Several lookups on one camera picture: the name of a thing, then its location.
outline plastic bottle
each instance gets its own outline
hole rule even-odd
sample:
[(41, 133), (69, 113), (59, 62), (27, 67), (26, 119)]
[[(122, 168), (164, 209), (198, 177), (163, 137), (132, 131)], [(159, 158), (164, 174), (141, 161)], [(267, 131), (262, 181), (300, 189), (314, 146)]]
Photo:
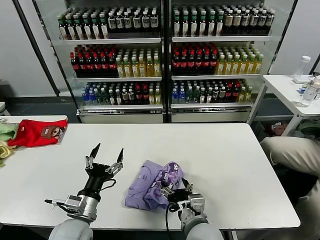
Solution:
[(320, 90), (320, 79), (315, 77), (304, 91), (301, 100), (298, 102), (299, 107), (307, 108), (317, 96)]

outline white side table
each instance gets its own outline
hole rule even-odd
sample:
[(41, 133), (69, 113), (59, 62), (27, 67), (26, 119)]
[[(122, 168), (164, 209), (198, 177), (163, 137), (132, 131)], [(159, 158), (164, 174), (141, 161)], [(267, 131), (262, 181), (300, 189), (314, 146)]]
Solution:
[(254, 103), (253, 109), (247, 120), (251, 125), (257, 115), (259, 106), (266, 94), (267, 89), (271, 90), (274, 95), (293, 113), (293, 118), (282, 133), (281, 136), (289, 136), (294, 131), (302, 119), (320, 117), (320, 100), (313, 101), (309, 107), (299, 107), (297, 103), (301, 99), (299, 88), (302, 84), (293, 82), (290, 75), (264, 75), (263, 85)]

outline water bottle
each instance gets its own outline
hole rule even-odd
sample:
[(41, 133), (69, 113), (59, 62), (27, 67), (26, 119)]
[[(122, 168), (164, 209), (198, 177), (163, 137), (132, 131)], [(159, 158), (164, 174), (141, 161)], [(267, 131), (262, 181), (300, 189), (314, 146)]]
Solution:
[(177, 92), (177, 89), (174, 88), (173, 91), (172, 91), (172, 101), (171, 101), (172, 104), (177, 104), (178, 103), (178, 92)]
[(320, 89), (320, 79), (315, 77), (311, 82), (307, 89), (304, 91), (301, 96), (300, 102), (298, 102), (299, 107), (307, 108), (312, 103), (316, 95), (318, 94)]
[(179, 95), (179, 104), (184, 104), (184, 103), (186, 103), (186, 93), (185, 93), (185, 89), (181, 88), (180, 95)]
[(90, 104), (97, 105), (96, 95), (94, 94), (94, 92), (92, 90), (89, 90), (89, 96), (90, 96)]
[(82, 90), (82, 100), (85, 106), (90, 105), (89, 94), (86, 92), (86, 90)]
[(304, 70), (307, 66), (307, 64), (311, 61), (311, 57), (309, 56), (302, 56), (300, 66), (297, 68), (297, 70), (293, 74), (293, 81), (296, 84), (304, 84), (309, 81), (308, 77), (303, 77)]

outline white table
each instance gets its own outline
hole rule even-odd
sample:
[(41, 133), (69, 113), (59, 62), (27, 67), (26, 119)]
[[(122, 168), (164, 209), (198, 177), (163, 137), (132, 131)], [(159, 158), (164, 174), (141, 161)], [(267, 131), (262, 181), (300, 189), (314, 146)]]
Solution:
[[(117, 184), (103, 190), (93, 229), (165, 230), (165, 211), (127, 208), (124, 199), (145, 160), (177, 161), (205, 213), (222, 230), (298, 227), (300, 220), (249, 125), (69, 124), (60, 144), (21, 148), (0, 170), (0, 223), (53, 227), (68, 219), (44, 199), (65, 199), (85, 186), (85, 155), (112, 164), (124, 147)], [(180, 229), (177, 213), (169, 228)]]
[(264, 82), (260, 92), (255, 100), (253, 109), (247, 120), (251, 124), (259, 110), (259, 106), (265, 96), (267, 89), (271, 90), (274, 95), (293, 113), (293, 118), (282, 133), (282, 136), (288, 136), (294, 131), (302, 119), (320, 117), (320, 99), (312, 101), (309, 107), (299, 107), (297, 103), (301, 99), (298, 92), (302, 84), (293, 82), (293, 77), (289, 75), (264, 75)]

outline black cable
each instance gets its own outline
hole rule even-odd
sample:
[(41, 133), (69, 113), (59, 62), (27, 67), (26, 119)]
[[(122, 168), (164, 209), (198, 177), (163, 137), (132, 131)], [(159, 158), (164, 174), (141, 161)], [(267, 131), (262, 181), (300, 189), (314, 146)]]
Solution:
[(170, 240), (174, 240), (171, 237), (171, 234), (170, 234), (170, 231), (169, 231), (169, 223), (168, 223), (168, 211), (169, 211), (170, 205), (171, 205), (171, 203), (168, 204), (168, 206), (166, 207), (166, 210), (165, 210), (165, 228), (166, 228), (166, 232), (168, 233), (169, 239)]
[(112, 188), (114, 185), (116, 185), (116, 183), (117, 183), (117, 181), (115, 180), (115, 179), (110, 179), (110, 180), (108, 180), (108, 181), (106, 181), (106, 182), (109, 182), (109, 181), (113, 181), (113, 183), (111, 184), (111, 185), (109, 185), (109, 186), (106, 186), (106, 187), (104, 187), (104, 188), (102, 188), (100, 191), (102, 191), (102, 190), (105, 190), (105, 189), (109, 189), (109, 188)]

